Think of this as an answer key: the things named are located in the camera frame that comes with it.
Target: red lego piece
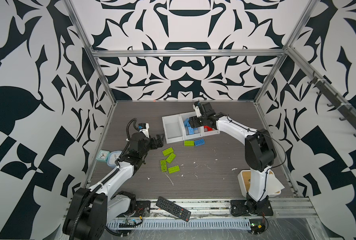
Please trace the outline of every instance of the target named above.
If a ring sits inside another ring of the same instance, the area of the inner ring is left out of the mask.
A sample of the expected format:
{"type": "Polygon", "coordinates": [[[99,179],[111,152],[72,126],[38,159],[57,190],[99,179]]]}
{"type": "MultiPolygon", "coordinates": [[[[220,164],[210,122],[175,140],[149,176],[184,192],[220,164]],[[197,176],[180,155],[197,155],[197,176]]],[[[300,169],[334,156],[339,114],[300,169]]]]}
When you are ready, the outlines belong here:
{"type": "Polygon", "coordinates": [[[203,126],[203,127],[207,129],[207,132],[213,130],[213,129],[212,129],[211,127],[209,127],[209,126],[203,126]]]}

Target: white debris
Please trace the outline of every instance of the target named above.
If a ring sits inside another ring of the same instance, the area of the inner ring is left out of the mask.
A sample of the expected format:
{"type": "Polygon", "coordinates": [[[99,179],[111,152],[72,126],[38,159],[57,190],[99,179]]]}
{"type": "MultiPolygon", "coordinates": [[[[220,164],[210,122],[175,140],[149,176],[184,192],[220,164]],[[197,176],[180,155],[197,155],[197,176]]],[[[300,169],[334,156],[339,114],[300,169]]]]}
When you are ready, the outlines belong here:
{"type": "MultiPolygon", "coordinates": [[[[167,174],[165,174],[166,175],[166,177],[168,177],[169,178],[169,176],[167,175],[167,174]]],[[[173,181],[169,178],[169,180],[171,181],[171,184],[174,186],[174,183],[173,183],[173,181]]]]}

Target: tv remote control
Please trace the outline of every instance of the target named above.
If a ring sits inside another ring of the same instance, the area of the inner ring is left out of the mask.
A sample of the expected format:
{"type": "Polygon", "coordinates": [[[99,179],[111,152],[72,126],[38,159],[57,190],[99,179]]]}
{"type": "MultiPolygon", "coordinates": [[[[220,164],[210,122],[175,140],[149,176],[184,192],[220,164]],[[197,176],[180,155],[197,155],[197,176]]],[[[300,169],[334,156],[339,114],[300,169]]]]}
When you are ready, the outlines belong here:
{"type": "Polygon", "coordinates": [[[159,197],[158,201],[155,204],[157,207],[159,207],[162,210],[165,210],[171,214],[173,214],[176,217],[179,217],[180,219],[188,222],[191,212],[188,211],[187,209],[184,209],[178,205],[176,205],[175,203],[164,199],[163,197],[159,197]]]}

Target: clock face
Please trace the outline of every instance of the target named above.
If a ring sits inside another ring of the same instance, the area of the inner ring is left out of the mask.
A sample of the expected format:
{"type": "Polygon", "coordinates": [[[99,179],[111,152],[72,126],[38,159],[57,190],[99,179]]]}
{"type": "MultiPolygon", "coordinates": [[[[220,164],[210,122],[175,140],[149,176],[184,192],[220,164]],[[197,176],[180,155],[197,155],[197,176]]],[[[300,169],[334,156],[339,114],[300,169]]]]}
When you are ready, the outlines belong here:
{"type": "Polygon", "coordinates": [[[103,151],[99,152],[99,154],[98,154],[99,159],[105,160],[106,157],[107,157],[107,152],[103,152],[103,151]]]}

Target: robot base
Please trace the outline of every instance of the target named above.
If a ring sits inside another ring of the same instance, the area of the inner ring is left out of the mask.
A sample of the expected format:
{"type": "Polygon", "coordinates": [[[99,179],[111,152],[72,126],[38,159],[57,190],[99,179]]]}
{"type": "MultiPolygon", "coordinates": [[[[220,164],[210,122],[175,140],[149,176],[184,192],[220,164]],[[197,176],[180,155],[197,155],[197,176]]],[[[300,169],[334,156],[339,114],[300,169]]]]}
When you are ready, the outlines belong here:
{"type": "Polygon", "coordinates": [[[252,209],[251,203],[249,200],[231,200],[231,215],[233,216],[251,216],[251,215],[259,215],[262,216],[264,213],[265,216],[274,215],[273,209],[271,207],[270,202],[267,200],[263,202],[259,208],[252,209]]]}

